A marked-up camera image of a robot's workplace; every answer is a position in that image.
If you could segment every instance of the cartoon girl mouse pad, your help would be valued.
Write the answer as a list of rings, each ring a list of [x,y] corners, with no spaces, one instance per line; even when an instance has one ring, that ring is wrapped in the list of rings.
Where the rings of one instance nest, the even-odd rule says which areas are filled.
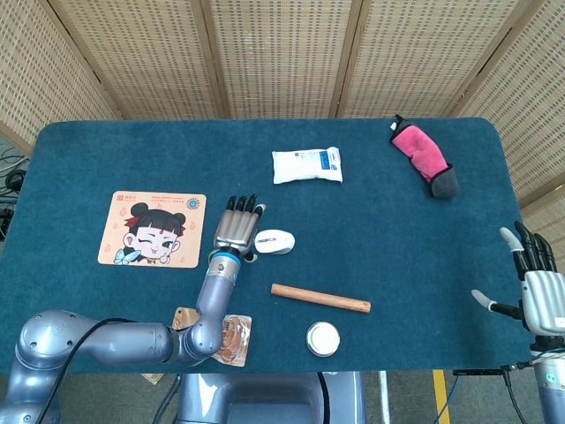
[[[205,203],[202,194],[115,192],[98,262],[196,267]]]

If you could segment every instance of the white computer mouse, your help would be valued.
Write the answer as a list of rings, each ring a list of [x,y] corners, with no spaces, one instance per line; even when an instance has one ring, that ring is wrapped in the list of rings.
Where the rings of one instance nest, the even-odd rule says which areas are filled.
[[[287,231],[264,230],[255,236],[255,249],[260,254],[287,254],[294,247],[294,236]]]

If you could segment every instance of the round tin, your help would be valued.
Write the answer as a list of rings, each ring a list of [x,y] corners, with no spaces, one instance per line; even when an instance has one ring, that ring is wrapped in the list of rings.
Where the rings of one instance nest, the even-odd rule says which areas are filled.
[[[329,322],[315,322],[306,332],[308,349],[316,356],[331,356],[339,346],[339,332]]]

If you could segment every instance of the black hair buns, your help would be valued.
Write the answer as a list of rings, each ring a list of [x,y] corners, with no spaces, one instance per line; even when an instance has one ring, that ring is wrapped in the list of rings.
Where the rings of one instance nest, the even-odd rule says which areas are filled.
[[[180,222],[181,225],[186,221],[185,214],[175,214],[175,218]]]
[[[146,203],[136,203],[135,205],[132,206],[132,215],[133,216],[142,216],[144,214],[146,214],[146,212],[149,210],[149,206]]]

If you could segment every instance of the cartoon girl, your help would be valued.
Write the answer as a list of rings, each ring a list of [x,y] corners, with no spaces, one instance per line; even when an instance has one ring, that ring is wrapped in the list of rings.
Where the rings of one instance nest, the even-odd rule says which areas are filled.
[[[132,217],[125,220],[130,228],[124,236],[124,248],[116,253],[116,265],[155,265],[170,262],[170,254],[180,247],[178,237],[183,235],[183,214],[171,214],[166,210],[149,209],[146,203],[132,206]]]

